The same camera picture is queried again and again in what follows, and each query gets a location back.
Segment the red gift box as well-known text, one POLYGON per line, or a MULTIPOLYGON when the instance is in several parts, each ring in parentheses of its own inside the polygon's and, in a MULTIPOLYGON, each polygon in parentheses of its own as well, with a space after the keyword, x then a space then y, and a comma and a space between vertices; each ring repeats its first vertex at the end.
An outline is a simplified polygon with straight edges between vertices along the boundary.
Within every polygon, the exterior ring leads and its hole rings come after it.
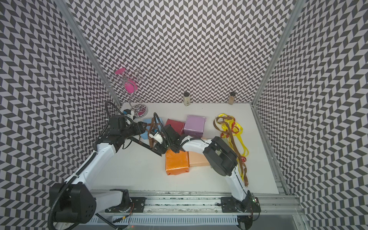
POLYGON ((170 125, 179 135, 184 134, 185 122, 167 119, 166 125, 170 125))

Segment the black ribbon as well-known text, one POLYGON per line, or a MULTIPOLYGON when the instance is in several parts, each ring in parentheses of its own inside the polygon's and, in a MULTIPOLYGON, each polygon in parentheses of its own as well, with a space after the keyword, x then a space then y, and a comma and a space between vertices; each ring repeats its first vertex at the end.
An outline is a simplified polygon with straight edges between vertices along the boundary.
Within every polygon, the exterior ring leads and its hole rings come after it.
POLYGON ((140 140, 138 140, 138 139, 136 139, 136 138, 134 138, 134 137, 130 137, 130 138, 128 138, 128 139, 129 139, 129 140, 131 140, 132 142, 137 143, 137 144, 139 144, 140 146, 142 146, 142 147, 144 147, 144 148, 146 148, 146 149, 148 149, 148 150, 150 150, 150 151, 154 152, 155 154, 157 154, 157 155, 159 155, 159 156, 162 156, 162 153, 160 153, 159 151, 157 151, 157 150, 155 150, 155 149, 151 148, 148 144, 143 143, 143 142, 141 142, 140 140))

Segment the orange gift box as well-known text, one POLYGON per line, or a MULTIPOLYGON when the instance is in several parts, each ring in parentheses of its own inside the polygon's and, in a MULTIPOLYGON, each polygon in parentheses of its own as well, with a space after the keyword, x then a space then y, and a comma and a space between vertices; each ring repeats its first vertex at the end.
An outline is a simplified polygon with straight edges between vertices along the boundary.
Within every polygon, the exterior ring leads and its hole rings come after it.
POLYGON ((186 151, 179 153, 169 149, 165 154, 165 171, 167 175, 179 175, 189 172, 189 154, 186 151))

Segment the purple gift box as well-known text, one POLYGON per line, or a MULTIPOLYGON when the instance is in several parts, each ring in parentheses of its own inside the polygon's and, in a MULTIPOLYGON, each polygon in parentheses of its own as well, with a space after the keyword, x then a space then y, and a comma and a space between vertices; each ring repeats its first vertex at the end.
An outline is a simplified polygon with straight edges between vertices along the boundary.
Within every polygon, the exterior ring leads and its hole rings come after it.
POLYGON ((184 133, 190 136, 203 137, 205 122, 205 117, 188 115, 184 126, 184 133))

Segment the peach gift box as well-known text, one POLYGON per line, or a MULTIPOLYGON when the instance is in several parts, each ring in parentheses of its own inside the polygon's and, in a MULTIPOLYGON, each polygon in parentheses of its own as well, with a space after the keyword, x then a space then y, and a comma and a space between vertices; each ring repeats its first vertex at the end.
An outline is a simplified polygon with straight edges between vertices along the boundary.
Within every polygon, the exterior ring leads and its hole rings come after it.
POLYGON ((185 145, 186 151, 189 154, 190 167, 210 166, 209 161, 203 154, 204 149, 209 145, 208 141, 200 138, 191 138, 185 145))

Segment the yellow ribbon of peach box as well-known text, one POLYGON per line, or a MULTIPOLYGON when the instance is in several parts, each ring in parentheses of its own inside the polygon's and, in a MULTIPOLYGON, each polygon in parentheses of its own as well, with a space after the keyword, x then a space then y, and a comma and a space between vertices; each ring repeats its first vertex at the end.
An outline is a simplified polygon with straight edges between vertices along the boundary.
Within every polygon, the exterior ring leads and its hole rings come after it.
POLYGON ((235 120, 235 117, 227 114, 218 115, 213 121, 214 128, 220 132, 220 137, 227 140, 230 147, 238 154, 243 153, 243 148, 236 137, 231 132, 231 122, 235 120))

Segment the blue gift box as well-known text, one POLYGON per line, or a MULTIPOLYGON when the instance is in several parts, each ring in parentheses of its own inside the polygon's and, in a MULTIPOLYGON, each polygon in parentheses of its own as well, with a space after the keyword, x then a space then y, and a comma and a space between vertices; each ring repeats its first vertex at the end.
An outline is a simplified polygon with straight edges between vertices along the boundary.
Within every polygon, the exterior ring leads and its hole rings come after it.
MULTIPOLYGON (((143 140, 148 140, 149 139, 149 133, 148 133, 148 131, 149 131, 150 127, 151 127, 150 124, 152 123, 152 120, 153 120, 152 117, 151 118, 143 119, 143 122, 144 123, 147 123, 146 131, 143 134, 140 135, 140 137, 143 140)), ((157 122, 157 125, 159 125, 159 129, 162 131, 162 126, 158 122, 157 122)), ((154 130, 154 131, 152 131, 153 134, 159 133, 156 129, 157 128, 153 128, 153 130, 154 130)))

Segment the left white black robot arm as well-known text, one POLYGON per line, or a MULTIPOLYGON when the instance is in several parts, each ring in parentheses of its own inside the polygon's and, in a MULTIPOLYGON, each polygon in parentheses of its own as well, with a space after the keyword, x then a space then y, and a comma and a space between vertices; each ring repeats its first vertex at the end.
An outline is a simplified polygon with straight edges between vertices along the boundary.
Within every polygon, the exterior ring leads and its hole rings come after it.
POLYGON ((93 153, 63 183, 55 183, 49 190, 50 212, 48 228, 56 223, 70 223, 72 230, 85 224, 94 215, 109 208, 132 211, 132 201, 126 189, 112 189, 93 194, 91 187, 106 163, 118 152, 125 140, 143 134, 147 123, 134 122, 127 115, 110 117, 94 144, 93 153))

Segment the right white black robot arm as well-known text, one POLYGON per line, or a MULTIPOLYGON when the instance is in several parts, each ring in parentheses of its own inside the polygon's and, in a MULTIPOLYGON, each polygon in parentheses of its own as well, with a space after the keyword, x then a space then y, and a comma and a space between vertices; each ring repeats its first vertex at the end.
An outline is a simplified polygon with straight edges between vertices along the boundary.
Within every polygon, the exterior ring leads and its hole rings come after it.
POLYGON ((166 125, 161 130, 152 128, 149 131, 149 137, 157 141, 154 146, 156 151, 172 150, 176 154, 179 151, 188 151, 204 155, 212 169, 225 177, 235 210, 237 212, 250 212, 252 210, 252 194, 246 188, 241 176, 242 161, 223 139, 216 136, 204 140, 201 137, 179 135, 171 125, 166 125))

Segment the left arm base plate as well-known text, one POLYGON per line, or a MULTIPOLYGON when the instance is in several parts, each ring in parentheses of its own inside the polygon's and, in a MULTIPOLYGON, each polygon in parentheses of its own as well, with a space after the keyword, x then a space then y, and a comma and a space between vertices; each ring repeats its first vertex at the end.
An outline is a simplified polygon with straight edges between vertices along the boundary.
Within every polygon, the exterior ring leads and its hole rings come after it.
POLYGON ((105 209, 106 213, 143 213, 145 208, 145 197, 130 197, 122 204, 105 209))

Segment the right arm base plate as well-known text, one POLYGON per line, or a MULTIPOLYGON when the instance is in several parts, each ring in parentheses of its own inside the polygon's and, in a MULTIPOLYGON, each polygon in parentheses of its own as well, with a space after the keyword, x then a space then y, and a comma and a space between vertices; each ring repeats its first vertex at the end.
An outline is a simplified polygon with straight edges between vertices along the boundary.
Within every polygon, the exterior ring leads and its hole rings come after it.
POLYGON ((260 213, 261 207, 257 197, 247 197, 244 201, 238 201, 233 197, 221 197, 220 204, 223 213, 260 213))

